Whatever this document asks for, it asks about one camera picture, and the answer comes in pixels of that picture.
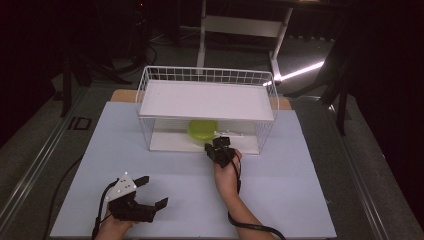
person's right hand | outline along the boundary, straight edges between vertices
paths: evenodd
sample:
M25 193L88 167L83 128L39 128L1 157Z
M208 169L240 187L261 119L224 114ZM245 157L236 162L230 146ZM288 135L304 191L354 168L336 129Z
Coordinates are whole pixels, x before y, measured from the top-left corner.
M234 156L233 162L237 168L238 174L240 175L239 163L242 158L242 154L237 149L235 152L238 157ZM215 162L213 162L213 165L215 170L215 185L224 202L227 202L234 197L238 198L237 175L233 165L229 163L224 168L221 168L219 164Z

wire basket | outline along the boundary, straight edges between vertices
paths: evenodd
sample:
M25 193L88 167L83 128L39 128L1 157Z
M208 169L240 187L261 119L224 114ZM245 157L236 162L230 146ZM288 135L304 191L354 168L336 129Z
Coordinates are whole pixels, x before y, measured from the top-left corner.
M233 84L243 86L257 86L266 89L269 105L272 109L274 120L279 110L278 94L274 84L272 73L265 71L218 69L218 68L189 68L168 66L147 66L138 87L136 104L143 127L143 134L147 146L151 146L152 136L157 118L140 115L145 93L149 89L149 83L153 80L177 81L177 82L201 82L210 84ZM258 151L262 149L273 122L255 122Z

wire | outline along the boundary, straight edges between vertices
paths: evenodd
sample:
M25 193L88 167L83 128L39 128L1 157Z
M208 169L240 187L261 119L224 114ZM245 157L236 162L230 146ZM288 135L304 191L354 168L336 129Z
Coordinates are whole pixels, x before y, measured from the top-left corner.
M157 58L157 56L158 56L158 52L156 51L156 49L154 49L152 46L150 46L150 44L149 44L149 45L147 45L147 47L148 47L148 48L150 48L150 49L153 51L153 53L154 53L154 57L153 57L153 60L152 60L152 61L150 61L150 60L149 60L149 59L147 59L147 57L146 57L146 63L147 63L147 64L149 64L149 65L155 65L156 58Z
M102 223L104 220L106 220L106 218L108 218L109 216L107 216L105 219L101 220L102 218L102 210L103 210L103 203L104 203L104 199L106 197L107 192L109 191L109 189L111 189L113 186L115 186L115 184L119 181L119 178L116 179L115 182L110 183L106 189L103 191L102 194L102 198L100 199L100 205L99 205L99 212L97 214L96 217L96 222L94 224L94 228L93 228L93 232L91 233L91 239L94 240L97 236L97 234L99 233L99 229L100 229L100 223Z
M100 223L102 223L102 222L106 221L106 219L108 219L110 216L112 216L112 213L111 213L111 214L109 214L109 215L107 215L105 218L103 218L103 220L102 220L102 221L100 221Z
M228 213L228 220L230 221L230 223L232 225L234 225L236 227L247 228L247 229L252 229L252 230L256 230L256 231L270 232L270 233L273 233L273 234L277 235L278 238L280 238L281 240L285 240L286 239L283 236L283 234L281 232L279 232L275 228L264 226L264 225L256 225L256 224L250 224L250 223L240 223L240 222L235 221L231 217L230 213Z
M56 200L56 196L57 196L57 194L59 192L60 186L62 185L63 180L65 180L65 177L72 170L72 168L74 168L82 160L82 157L83 156L79 157L74 163L72 163L72 165L66 170L65 174L59 180L59 184L56 186L56 189L55 189L55 191L53 193L53 197L52 197L52 200L51 200L51 203L50 203L50 209L49 209L49 213L48 213L48 217L47 217L47 222L46 222L46 227L44 228L44 235L43 235L43 238L42 239L47 239L47 235L48 235L49 228L50 228L50 220L51 220L52 213L53 213L54 202Z

yellow object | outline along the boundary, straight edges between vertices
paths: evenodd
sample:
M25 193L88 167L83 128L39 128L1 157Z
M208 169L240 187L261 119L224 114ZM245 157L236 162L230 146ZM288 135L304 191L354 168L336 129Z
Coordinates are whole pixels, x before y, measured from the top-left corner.
M215 138L218 130L218 121L215 120L191 120L188 124L188 135L199 141L210 141Z

hand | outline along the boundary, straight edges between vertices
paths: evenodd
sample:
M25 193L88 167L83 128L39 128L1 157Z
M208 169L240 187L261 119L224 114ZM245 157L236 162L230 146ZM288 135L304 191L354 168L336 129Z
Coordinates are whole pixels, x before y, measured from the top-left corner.
M106 212L106 219L100 225L96 240L121 240L124 239L128 229L133 227L136 222L120 221L114 218L109 209Z
M233 158L233 162L237 168L238 174L240 175L240 160L242 154L236 149L236 155ZM215 185L219 192L219 195L224 200L224 202L229 201L234 197L238 197L237 193L237 175L234 170L234 167L229 163L224 168L221 168L219 164L213 163L215 170Z

